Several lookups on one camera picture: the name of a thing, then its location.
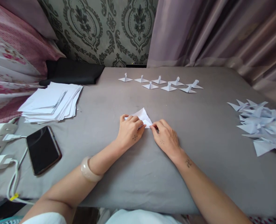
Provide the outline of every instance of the damask wallpaper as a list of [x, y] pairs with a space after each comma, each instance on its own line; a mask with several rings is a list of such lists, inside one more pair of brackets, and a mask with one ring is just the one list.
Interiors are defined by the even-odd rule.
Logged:
[[39, 0], [70, 59], [147, 64], [158, 0]]

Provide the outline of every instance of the pile of folded paper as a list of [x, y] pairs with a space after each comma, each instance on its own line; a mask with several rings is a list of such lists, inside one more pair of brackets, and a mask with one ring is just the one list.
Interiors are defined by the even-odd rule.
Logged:
[[26, 123], [58, 122], [76, 115], [76, 103], [83, 86], [51, 82], [38, 89], [18, 109]]
[[276, 148], [276, 110], [271, 110], [265, 105], [268, 102], [256, 104], [250, 100], [243, 103], [237, 100], [239, 105], [228, 103], [235, 111], [240, 112], [242, 125], [239, 128], [248, 132], [243, 136], [255, 138], [254, 147], [257, 156]]

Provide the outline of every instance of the wrist tattoo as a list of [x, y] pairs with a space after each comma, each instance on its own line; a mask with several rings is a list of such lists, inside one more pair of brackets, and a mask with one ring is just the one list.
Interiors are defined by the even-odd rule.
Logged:
[[137, 137], [138, 137], [138, 135], [134, 135], [134, 137], [132, 139], [135, 141]]
[[189, 159], [187, 159], [185, 163], [187, 164], [188, 168], [190, 168], [192, 166], [192, 163]]

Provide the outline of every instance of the phone screen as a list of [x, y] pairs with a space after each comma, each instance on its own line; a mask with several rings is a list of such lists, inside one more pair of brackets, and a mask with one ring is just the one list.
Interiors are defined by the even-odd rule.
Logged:
[[39, 175], [62, 157], [51, 127], [46, 126], [27, 137], [34, 175]]

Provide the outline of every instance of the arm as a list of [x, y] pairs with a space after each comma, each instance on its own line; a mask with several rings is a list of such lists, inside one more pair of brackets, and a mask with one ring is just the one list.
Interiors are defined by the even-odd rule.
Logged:
[[178, 168], [196, 206], [209, 224], [251, 224], [235, 203], [180, 148], [176, 132], [165, 120], [153, 123], [150, 128], [158, 146]]
[[[120, 117], [119, 133], [111, 144], [89, 160], [89, 168], [96, 175], [103, 175], [142, 136], [145, 125], [137, 116]], [[75, 208], [97, 183], [86, 179], [77, 166], [71, 173], [50, 188], [22, 219], [24, 221], [47, 212], [60, 213], [67, 223], [72, 223]]]

